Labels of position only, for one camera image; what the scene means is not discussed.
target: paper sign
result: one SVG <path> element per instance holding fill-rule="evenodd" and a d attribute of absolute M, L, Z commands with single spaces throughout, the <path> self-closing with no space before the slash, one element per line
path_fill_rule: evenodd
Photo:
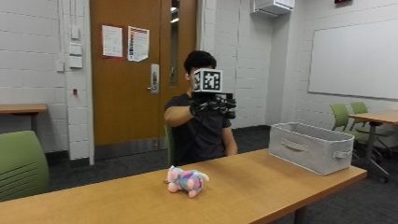
<path fill-rule="evenodd" d="M 106 57 L 124 56 L 124 28 L 103 25 L 103 55 Z"/>
<path fill-rule="evenodd" d="M 128 61 L 139 62 L 148 58 L 149 54 L 149 30 L 128 27 Z"/>

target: pink stuffed animal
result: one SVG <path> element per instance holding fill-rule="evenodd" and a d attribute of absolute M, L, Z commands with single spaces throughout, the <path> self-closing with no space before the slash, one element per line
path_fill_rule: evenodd
<path fill-rule="evenodd" d="M 209 181 L 209 176 L 200 171 L 183 171 L 181 168 L 172 166 L 167 174 L 168 190 L 175 193 L 180 189 L 185 189 L 189 198 L 193 198 L 201 191 L 203 179 Z"/>

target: door handle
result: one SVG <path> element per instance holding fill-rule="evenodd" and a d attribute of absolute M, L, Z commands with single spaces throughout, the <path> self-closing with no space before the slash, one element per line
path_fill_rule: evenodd
<path fill-rule="evenodd" d="M 151 93 L 160 93 L 160 65 L 152 63 L 151 64 L 151 87 L 148 87 L 148 90 L 151 91 Z"/>

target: man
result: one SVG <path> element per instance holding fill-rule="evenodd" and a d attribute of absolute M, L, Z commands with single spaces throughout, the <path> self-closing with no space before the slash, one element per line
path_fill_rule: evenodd
<path fill-rule="evenodd" d="M 195 50 L 188 55 L 184 68 L 189 89 L 176 96 L 164 107 L 165 124 L 172 127 L 175 137 L 176 165 L 197 161 L 208 161 L 237 154 L 237 142 L 232 123 L 224 116 L 193 116 L 192 81 L 200 68 L 216 68 L 215 57 L 203 50 Z"/>

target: table leg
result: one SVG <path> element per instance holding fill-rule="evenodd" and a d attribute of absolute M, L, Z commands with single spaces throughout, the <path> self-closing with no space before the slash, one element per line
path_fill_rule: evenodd
<path fill-rule="evenodd" d="M 376 136 L 376 126 L 378 126 L 380 123 L 377 122 L 370 122 L 370 140 L 369 140 L 369 145 L 366 149 L 366 158 L 360 159 L 357 161 L 353 161 L 353 163 L 365 163 L 368 168 L 372 169 L 376 173 L 378 173 L 382 176 L 382 182 L 386 183 L 389 182 L 389 173 L 388 171 L 376 163 L 376 161 L 372 159 L 372 154 L 373 154 L 373 143 L 374 143 L 374 136 Z"/>
<path fill-rule="evenodd" d="M 370 162 L 372 162 L 376 126 L 377 126 L 377 123 L 370 122 L 370 140 L 369 140 L 369 145 L 368 145 L 368 150 L 366 150 L 366 165 L 370 165 Z"/>
<path fill-rule="evenodd" d="M 295 212 L 295 224 L 308 223 L 308 206 L 299 208 Z"/>
<path fill-rule="evenodd" d="M 31 129 L 35 131 L 38 135 L 38 114 L 32 114 L 30 116 L 30 122 L 31 122 Z"/>

